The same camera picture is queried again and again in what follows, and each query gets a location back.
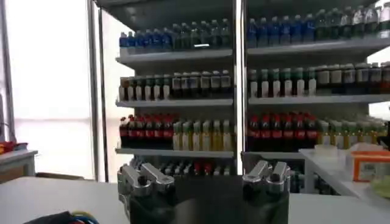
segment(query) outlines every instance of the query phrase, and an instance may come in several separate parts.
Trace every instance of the bottle label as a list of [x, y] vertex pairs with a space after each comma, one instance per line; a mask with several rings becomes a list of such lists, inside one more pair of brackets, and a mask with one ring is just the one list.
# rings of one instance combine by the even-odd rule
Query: bottle label
[[257, 98], [257, 82], [250, 83], [250, 97]]
[[261, 97], [268, 97], [268, 81], [261, 82]]
[[303, 96], [305, 92], [305, 81], [302, 79], [297, 82], [297, 96]]
[[280, 97], [280, 81], [274, 81], [274, 97]]

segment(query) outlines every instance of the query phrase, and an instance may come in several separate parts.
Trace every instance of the white countertop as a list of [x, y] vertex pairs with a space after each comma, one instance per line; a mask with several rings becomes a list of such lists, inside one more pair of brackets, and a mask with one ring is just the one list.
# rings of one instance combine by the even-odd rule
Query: white countertop
[[[43, 215], [84, 210], [100, 224], [129, 223], [116, 184], [23, 177], [0, 184], [3, 224], [20, 224]], [[388, 223], [383, 214], [357, 198], [291, 194], [289, 224]]]

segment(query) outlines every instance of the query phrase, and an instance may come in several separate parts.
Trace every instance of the white table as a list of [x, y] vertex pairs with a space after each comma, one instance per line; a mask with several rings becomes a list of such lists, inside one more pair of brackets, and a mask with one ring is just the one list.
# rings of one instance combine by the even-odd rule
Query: white table
[[0, 155], [0, 172], [23, 166], [25, 175], [35, 176], [34, 156], [37, 153], [36, 150], [18, 150]]
[[378, 196], [369, 183], [354, 182], [346, 177], [344, 173], [346, 151], [339, 150], [338, 156], [315, 155], [313, 149], [301, 149], [299, 152], [305, 158], [306, 193], [314, 193], [314, 173], [316, 173], [337, 193], [357, 197], [383, 212], [390, 213], [390, 200]]
[[[20, 224], [43, 215], [84, 210], [101, 224], [129, 223], [116, 184], [22, 177], [0, 185], [1, 223]], [[289, 224], [388, 224], [386, 217], [359, 199], [291, 194]]]

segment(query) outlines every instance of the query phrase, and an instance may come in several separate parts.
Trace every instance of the dark bottle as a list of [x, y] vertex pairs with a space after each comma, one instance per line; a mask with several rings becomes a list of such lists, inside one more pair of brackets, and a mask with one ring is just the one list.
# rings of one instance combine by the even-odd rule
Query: dark bottle
[[182, 98], [182, 75], [178, 72], [174, 73], [172, 78], [172, 93], [173, 98], [181, 99]]

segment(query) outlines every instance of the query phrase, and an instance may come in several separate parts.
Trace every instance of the blue bottle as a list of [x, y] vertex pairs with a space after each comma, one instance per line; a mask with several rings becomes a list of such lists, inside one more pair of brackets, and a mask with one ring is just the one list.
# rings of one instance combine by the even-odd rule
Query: blue bottle
[[271, 25], [268, 27], [268, 44], [278, 45], [280, 42], [280, 24], [276, 16], [272, 17]]
[[290, 20], [288, 16], [283, 17], [283, 22], [280, 25], [280, 44], [290, 44]]
[[257, 47], [257, 25], [255, 19], [249, 20], [249, 26], [246, 33], [246, 41], [248, 48]]
[[163, 51], [171, 51], [172, 50], [172, 32], [168, 28], [164, 28], [163, 36], [161, 39], [161, 45]]
[[290, 28], [291, 43], [300, 43], [302, 41], [302, 21], [300, 15], [296, 15]]
[[267, 19], [260, 19], [260, 24], [257, 27], [257, 47], [268, 46]]

